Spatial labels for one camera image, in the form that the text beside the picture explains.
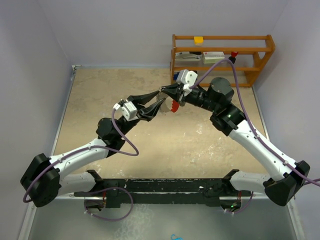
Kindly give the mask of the red grey key holder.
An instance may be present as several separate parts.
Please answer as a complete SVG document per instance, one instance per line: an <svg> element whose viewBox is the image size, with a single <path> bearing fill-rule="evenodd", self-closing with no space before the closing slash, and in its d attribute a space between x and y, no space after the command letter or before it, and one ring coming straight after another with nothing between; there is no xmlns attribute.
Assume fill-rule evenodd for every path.
<svg viewBox="0 0 320 240"><path fill-rule="evenodd" d="M164 100L164 102L161 104L159 111L163 114L165 113L176 113L180 107L179 103L173 100L170 96L167 94L160 92L156 96L156 100Z"/></svg>

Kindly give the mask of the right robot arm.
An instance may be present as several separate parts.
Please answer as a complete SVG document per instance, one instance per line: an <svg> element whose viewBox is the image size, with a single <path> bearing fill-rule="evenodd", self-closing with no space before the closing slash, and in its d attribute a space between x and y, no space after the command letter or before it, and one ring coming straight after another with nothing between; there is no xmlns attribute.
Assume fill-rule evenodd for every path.
<svg viewBox="0 0 320 240"><path fill-rule="evenodd" d="M232 103L235 92L227 79L215 77L207 90L196 87L186 93L182 84L174 83L161 87L160 91L181 106L188 103L210 111L212 125L243 146L266 169L267 174L236 170L222 183L226 195L233 196L238 191L262 193L283 207L302 188L310 166L285 155L256 130Z"/></svg>

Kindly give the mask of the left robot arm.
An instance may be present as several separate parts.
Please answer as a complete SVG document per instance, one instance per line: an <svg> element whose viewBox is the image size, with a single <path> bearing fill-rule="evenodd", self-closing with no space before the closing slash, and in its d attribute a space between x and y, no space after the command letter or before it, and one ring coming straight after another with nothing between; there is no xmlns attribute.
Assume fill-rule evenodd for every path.
<svg viewBox="0 0 320 240"><path fill-rule="evenodd" d="M137 157L140 152L126 135L140 121L149 122L157 115L165 99L160 98L149 106L146 104L159 93L156 90L120 100L112 107L109 118L99 120L97 137L89 143L58 155L36 155L20 179L25 190L22 201L43 207L68 193L101 194L103 184L94 173L74 174L74 171L114 154Z"/></svg>

